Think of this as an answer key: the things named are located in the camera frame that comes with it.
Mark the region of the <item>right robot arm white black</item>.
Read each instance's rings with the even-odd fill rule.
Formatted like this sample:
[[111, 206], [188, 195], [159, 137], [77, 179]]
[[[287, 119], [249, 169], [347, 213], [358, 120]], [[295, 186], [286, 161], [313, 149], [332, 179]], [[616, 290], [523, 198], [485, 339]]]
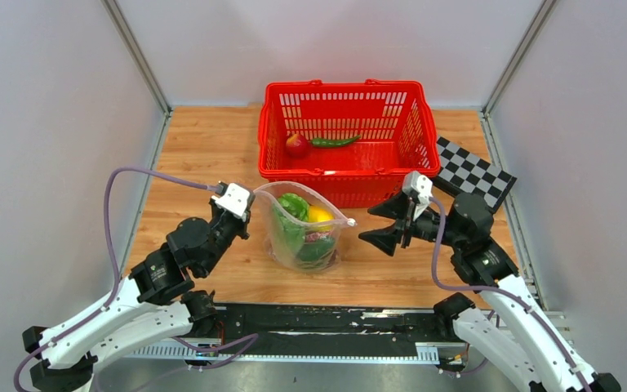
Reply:
[[394, 220], [359, 235], [392, 256], [414, 238], [434, 244], [434, 283], [452, 294], [434, 306], [434, 330], [476, 348], [520, 391], [619, 391], [562, 337], [533, 298], [518, 267], [491, 236], [494, 219], [475, 194], [455, 196], [450, 209], [423, 208], [419, 195], [399, 192], [368, 212]]

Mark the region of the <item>yellow lemon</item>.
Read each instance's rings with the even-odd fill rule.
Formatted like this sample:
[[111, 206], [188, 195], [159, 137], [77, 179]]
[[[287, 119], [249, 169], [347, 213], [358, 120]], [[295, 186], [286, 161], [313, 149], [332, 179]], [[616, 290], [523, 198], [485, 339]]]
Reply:
[[312, 224], [309, 228], [314, 232], [329, 232], [334, 229], [334, 225], [324, 225], [324, 222], [330, 222], [335, 216], [326, 208], [310, 206], [307, 215], [307, 221]]

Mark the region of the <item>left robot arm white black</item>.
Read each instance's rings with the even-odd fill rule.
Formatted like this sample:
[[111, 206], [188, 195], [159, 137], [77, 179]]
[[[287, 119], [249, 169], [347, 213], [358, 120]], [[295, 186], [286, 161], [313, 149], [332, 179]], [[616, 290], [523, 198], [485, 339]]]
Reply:
[[54, 327], [26, 329], [24, 347], [36, 360], [33, 387], [74, 391], [140, 347], [189, 333], [210, 336], [218, 319], [214, 295], [195, 290], [194, 281], [212, 272], [236, 238], [248, 238], [254, 199], [212, 197], [210, 220], [181, 221], [106, 297]]

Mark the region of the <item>green white napa cabbage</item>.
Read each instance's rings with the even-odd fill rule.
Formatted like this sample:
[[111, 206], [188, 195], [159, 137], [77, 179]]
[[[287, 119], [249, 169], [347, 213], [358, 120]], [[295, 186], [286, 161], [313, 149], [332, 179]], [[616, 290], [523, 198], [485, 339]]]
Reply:
[[310, 204], [294, 193], [282, 194], [277, 198], [277, 202], [278, 205], [273, 207], [273, 213], [282, 231], [282, 239], [291, 252], [297, 253], [305, 243], [306, 229], [302, 222], [308, 222]]

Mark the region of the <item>clear zip top bag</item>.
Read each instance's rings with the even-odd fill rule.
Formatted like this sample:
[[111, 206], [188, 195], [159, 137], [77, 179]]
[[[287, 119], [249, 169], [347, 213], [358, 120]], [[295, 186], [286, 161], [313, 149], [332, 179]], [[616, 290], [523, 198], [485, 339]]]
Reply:
[[355, 219], [317, 191], [292, 181], [276, 181], [255, 190], [265, 226], [268, 254], [291, 270], [319, 273], [340, 261], [343, 229]]

